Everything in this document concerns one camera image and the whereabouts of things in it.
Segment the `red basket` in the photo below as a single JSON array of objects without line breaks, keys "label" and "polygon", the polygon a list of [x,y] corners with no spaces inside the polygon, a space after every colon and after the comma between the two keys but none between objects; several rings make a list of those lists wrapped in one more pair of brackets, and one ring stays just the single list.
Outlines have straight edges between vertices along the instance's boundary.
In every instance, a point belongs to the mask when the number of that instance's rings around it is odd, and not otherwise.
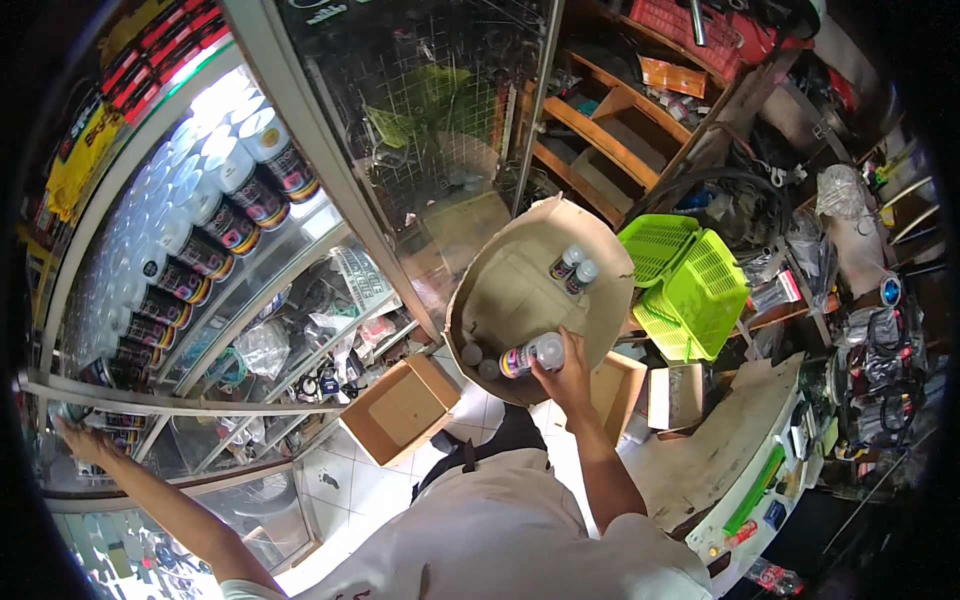
[{"label": "red basket", "polygon": [[722,14],[706,7],[703,11],[704,15],[709,15],[712,19],[704,23],[707,30],[706,48],[693,43],[690,13],[677,6],[673,0],[634,0],[630,18],[682,45],[687,52],[719,73],[725,81],[731,82],[742,64],[736,51],[742,37]]}]

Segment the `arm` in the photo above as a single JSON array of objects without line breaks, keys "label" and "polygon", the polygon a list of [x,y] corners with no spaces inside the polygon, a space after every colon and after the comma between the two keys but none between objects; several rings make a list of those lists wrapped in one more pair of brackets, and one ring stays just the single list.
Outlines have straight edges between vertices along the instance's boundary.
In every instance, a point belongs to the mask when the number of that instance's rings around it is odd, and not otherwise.
[{"label": "arm", "polygon": [[559,372],[534,364],[533,374],[566,414],[566,426],[577,440],[587,503],[603,534],[611,521],[627,513],[647,514],[643,497],[607,439],[600,416],[590,403],[590,371],[584,338],[563,327],[565,362]]},{"label": "arm", "polygon": [[242,579],[286,597],[235,531],[169,483],[121,453],[102,432],[57,420],[58,433],[82,460],[99,465],[127,495],[213,570],[217,583]]}]

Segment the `white tile floor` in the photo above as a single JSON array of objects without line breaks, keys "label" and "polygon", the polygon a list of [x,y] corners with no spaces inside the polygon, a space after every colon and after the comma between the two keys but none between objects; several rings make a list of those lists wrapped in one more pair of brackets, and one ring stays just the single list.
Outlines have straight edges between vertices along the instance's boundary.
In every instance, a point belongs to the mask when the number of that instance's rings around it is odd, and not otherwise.
[{"label": "white tile floor", "polygon": [[[443,348],[434,359],[445,371],[455,373],[463,387],[460,401],[450,411],[452,422],[446,429],[461,440],[473,438],[482,444],[492,437],[503,420],[503,402],[456,371]],[[596,526],[587,505],[573,435],[564,430],[566,417],[553,401],[531,411],[534,423],[543,433],[550,463],[564,485],[573,491],[588,530],[597,537]],[[430,444],[418,449],[403,464],[378,468],[349,434],[338,430],[304,457],[300,488],[307,492],[320,523],[324,545],[303,563],[277,576],[284,591],[293,595],[319,582],[337,564],[349,556],[383,523],[410,505],[411,489],[443,458]]]}]

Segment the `cardboard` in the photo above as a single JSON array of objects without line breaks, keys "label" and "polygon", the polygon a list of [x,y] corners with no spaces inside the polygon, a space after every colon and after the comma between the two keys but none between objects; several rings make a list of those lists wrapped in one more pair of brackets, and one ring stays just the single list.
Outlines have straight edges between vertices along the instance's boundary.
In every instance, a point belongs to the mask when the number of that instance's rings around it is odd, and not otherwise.
[{"label": "cardboard", "polygon": [[[647,366],[616,352],[607,352],[600,366],[590,372],[590,404],[597,409],[604,433],[617,445],[634,411]],[[564,422],[557,423],[566,427]]]},{"label": "cardboard", "polygon": [[[579,244],[600,270],[587,289],[568,295],[549,267]],[[498,357],[560,325],[587,339],[587,364],[603,362],[613,347],[634,291],[634,263],[613,232],[574,203],[534,205],[500,230],[473,259],[446,314],[444,339],[460,372],[488,393],[519,406],[547,398],[536,378],[488,381],[460,360],[467,340]]]},{"label": "cardboard", "polygon": [[340,414],[340,425],[374,463],[389,467],[443,429],[459,399],[443,372],[414,354],[380,375]]},{"label": "cardboard", "polygon": [[[671,389],[671,373],[680,378]],[[651,429],[685,429],[704,416],[704,368],[700,363],[650,370],[647,422]]]}]

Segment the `sleeve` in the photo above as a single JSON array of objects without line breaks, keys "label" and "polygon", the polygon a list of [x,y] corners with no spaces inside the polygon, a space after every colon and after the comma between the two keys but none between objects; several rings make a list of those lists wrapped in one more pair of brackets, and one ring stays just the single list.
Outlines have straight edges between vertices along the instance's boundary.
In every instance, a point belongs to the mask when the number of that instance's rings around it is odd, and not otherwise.
[{"label": "sleeve", "polygon": [[227,579],[220,584],[224,600],[287,600],[272,589],[242,579]]},{"label": "sleeve", "polygon": [[686,580],[690,587],[704,592],[702,597],[712,598],[710,575],[700,557],[685,543],[663,533],[649,517],[637,513],[618,516],[611,521],[601,540],[629,547],[633,556],[644,557],[644,562],[675,580],[674,585]]}]

